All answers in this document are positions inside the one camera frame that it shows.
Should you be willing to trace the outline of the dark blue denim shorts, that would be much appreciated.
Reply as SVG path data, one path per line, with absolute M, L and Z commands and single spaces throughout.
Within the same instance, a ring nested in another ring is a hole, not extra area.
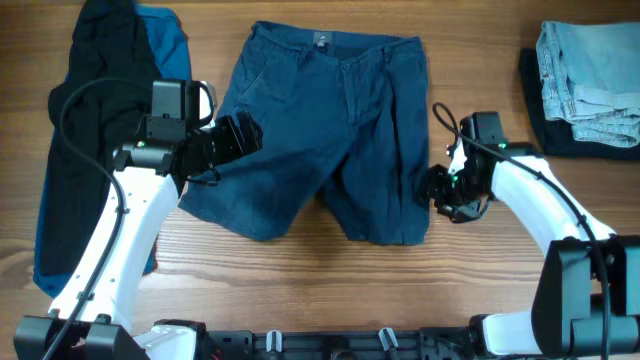
M 198 177 L 181 209 L 269 241 L 319 197 L 352 241 L 420 244 L 427 75 L 417 37 L 255 23 L 219 112 L 250 114 L 262 148 Z

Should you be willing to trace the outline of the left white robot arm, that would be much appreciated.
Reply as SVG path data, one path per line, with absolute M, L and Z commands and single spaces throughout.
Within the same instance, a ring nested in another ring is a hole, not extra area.
M 13 344 L 21 359 L 205 359 L 202 322 L 161 320 L 133 336 L 132 308 L 147 259 L 186 182 L 252 154 L 262 131 L 246 112 L 212 122 L 153 117 L 119 146 L 109 198 L 89 243 L 45 316 L 25 316 Z

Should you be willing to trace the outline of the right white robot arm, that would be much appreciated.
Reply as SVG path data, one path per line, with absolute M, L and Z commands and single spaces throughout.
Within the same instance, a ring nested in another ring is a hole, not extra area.
M 544 256 L 528 310 L 478 315 L 462 346 L 477 359 L 631 354 L 639 350 L 639 238 L 595 219 L 527 143 L 461 142 L 417 194 L 453 223 L 493 201 L 518 218 Z

